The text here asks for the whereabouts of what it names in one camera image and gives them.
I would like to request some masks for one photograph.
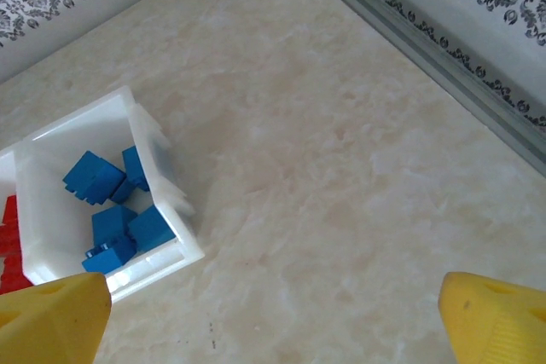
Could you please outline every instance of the marble floor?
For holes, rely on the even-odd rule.
[[[0,85],[0,147],[123,84],[206,257],[96,363],[450,364],[445,273],[545,286],[546,181],[339,0],[142,0]]]

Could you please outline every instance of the blue block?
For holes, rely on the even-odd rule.
[[[136,242],[139,251],[151,251],[175,238],[171,228],[153,205],[129,222],[129,236]]]
[[[91,205],[103,204],[122,183],[125,173],[87,151],[63,178],[68,192]]]
[[[126,264],[137,253],[134,243],[127,236],[121,236],[104,247],[106,249],[82,262],[86,271],[108,274]]]
[[[99,246],[127,234],[129,222],[136,217],[136,212],[123,205],[116,205],[96,213],[91,217],[93,243]]]
[[[133,190],[135,190],[135,185],[130,183],[129,180],[126,178],[113,192],[110,200],[112,200],[116,204],[123,204],[126,200],[129,199]]]
[[[138,158],[137,147],[127,148],[123,152],[123,162],[125,164],[125,172],[127,179],[133,185],[137,185],[143,191],[149,191],[148,182],[142,169],[140,158]]]

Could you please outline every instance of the beige floor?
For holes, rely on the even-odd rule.
[[[454,363],[446,272],[546,284],[546,181],[339,0],[143,0],[0,86],[0,147],[122,84],[206,258],[97,363]]]

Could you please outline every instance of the plastic bin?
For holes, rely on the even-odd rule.
[[[137,212],[155,204],[176,238],[136,255],[107,275],[114,302],[202,258],[185,217],[193,209],[177,187],[160,126],[122,87],[31,134],[0,160],[0,193],[16,184],[23,271],[35,285],[84,272],[93,247],[91,215],[111,207],[89,205],[64,187],[62,178],[90,150],[124,169],[122,151],[135,145],[150,192],[136,189],[127,206]]]

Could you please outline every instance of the metal baseboard trim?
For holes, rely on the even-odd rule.
[[[341,0],[408,56],[474,117],[546,176],[546,139],[527,120],[508,110],[499,97],[454,64],[381,0]]]

